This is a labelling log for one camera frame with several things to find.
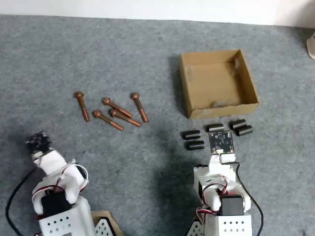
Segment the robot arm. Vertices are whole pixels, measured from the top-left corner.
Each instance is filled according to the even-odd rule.
[[[47,175],[32,192],[34,210],[38,215],[44,213],[41,203],[43,197],[52,192],[64,191],[66,201],[74,204],[78,200],[80,191],[89,182],[87,170],[76,164],[75,160],[67,164],[50,143],[49,138],[43,132],[33,135],[27,141],[33,162]]]
[[[203,204],[187,235],[252,236],[252,218],[247,211],[251,198],[236,182],[231,164],[236,164],[230,131],[209,133],[211,157],[209,165],[196,166],[194,188]]]
[[[37,235],[99,235],[101,231],[94,228],[88,201],[79,196],[89,182],[87,170],[74,160],[66,163],[43,131],[28,138],[27,145],[33,162],[46,173],[32,192],[42,230]]]

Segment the copper bolt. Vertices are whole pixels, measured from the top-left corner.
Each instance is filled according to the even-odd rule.
[[[120,106],[118,106],[117,104],[113,103],[109,97],[106,97],[103,99],[103,103],[104,105],[108,105],[114,109],[116,109],[117,111],[123,113],[125,116],[131,118],[132,117],[132,114],[128,111],[126,111],[125,109],[121,108]]]
[[[84,96],[84,93],[82,93],[81,91],[77,91],[75,94],[74,94],[74,97],[76,99],[78,99],[78,102],[79,102],[79,105],[80,105],[80,108],[81,108],[81,111],[82,111],[82,115],[84,117],[84,120],[86,122],[90,121],[90,117],[89,117],[89,113],[88,113],[88,109],[84,103],[84,99],[83,99],[83,96]]]
[[[136,106],[137,106],[137,108],[138,108],[138,110],[139,110],[139,112],[140,112],[140,115],[141,115],[141,118],[142,118],[143,122],[149,122],[148,117],[147,117],[147,114],[144,112],[144,109],[143,109],[143,107],[142,107],[142,104],[141,104],[141,102],[140,102],[139,97],[140,97],[140,94],[138,94],[138,93],[136,93],[136,92],[134,92],[134,93],[131,94],[131,99],[132,99],[132,100],[134,101],[134,103],[136,104]]]
[[[140,127],[141,126],[141,123],[140,122],[137,122],[136,120],[134,119],[131,119],[129,117],[126,117],[123,113],[120,113],[119,111],[117,111],[116,109],[110,109],[109,110],[109,114],[112,116],[112,117],[118,117],[120,119],[123,119],[127,122],[129,122],[130,124],[133,124],[135,126],[138,126]]]
[[[116,122],[112,121],[110,118],[104,116],[102,111],[100,111],[100,110],[93,111],[93,116],[95,118],[102,119],[103,121],[109,123],[111,126],[115,127],[116,129],[119,129],[120,131],[124,130],[124,128],[121,125],[119,125]]]

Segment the black rubber roller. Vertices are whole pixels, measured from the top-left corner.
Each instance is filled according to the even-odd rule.
[[[243,136],[250,133],[252,133],[251,125],[246,125],[246,126],[239,127],[238,129],[235,129],[235,134],[237,136]]]
[[[205,142],[204,141],[190,141],[190,142],[186,143],[186,148],[189,151],[204,149],[205,148]]]
[[[224,130],[224,125],[223,124],[209,124],[207,127],[207,132],[212,133],[212,132],[219,132]]]
[[[183,139],[189,140],[189,139],[199,139],[200,136],[200,130],[190,130],[185,131],[182,133]]]
[[[231,129],[237,129],[237,128],[240,128],[242,126],[246,126],[246,120],[245,119],[239,119],[239,120],[230,122],[230,128]]]

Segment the white plastic bracket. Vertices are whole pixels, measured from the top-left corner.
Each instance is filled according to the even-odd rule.
[[[186,236],[204,236],[204,226],[199,221],[194,221]]]
[[[205,236],[252,236],[251,215],[206,215]]]
[[[95,235],[90,205],[81,196],[72,209],[41,219],[39,220],[39,225],[43,236]]]
[[[95,226],[96,236],[116,236],[113,227],[107,217],[103,217],[99,220]]]

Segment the cardboard box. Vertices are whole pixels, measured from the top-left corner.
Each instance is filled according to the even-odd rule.
[[[241,50],[183,53],[180,72],[190,119],[251,113],[259,105]]]
[[[119,228],[118,224],[109,211],[91,211],[91,214],[95,226],[102,217],[107,217],[113,227],[113,230],[115,231],[116,236],[124,236],[123,231]]]

